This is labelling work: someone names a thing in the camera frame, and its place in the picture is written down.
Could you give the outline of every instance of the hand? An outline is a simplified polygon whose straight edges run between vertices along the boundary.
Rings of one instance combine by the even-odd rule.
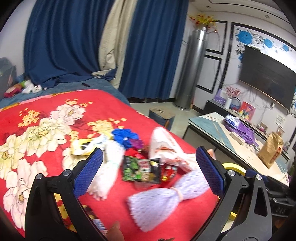
[[[124,241],[122,232],[119,230],[120,224],[116,221],[106,233],[106,238],[109,241]]]

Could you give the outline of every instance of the stool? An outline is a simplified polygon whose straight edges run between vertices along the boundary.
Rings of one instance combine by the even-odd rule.
[[[171,130],[175,115],[162,107],[149,109],[149,117],[162,125],[167,130]]]

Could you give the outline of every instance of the flower arrangement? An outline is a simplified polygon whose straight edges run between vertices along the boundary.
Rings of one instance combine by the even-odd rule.
[[[226,94],[229,98],[237,97],[242,94],[239,88],[233,88],[232,86],[226,87]]]
[[[207,28],[215,27],[216,21],[213,16],[205,16],[205,15],[198,15],[196,17],[190,16],[190,20],[195,22],[196,25],[204,24],[207,26]]]

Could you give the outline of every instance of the green snack package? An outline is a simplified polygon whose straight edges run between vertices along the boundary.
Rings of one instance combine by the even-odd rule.
[[[122,180],[159,184],[161,176],[159,161],[160,159],[124,156]]]

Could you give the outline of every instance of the flat screen tv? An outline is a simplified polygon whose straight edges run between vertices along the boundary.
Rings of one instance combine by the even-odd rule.
[[[296,87],[296,73],[279,61],[246,46],[239,80],[290,109]]]

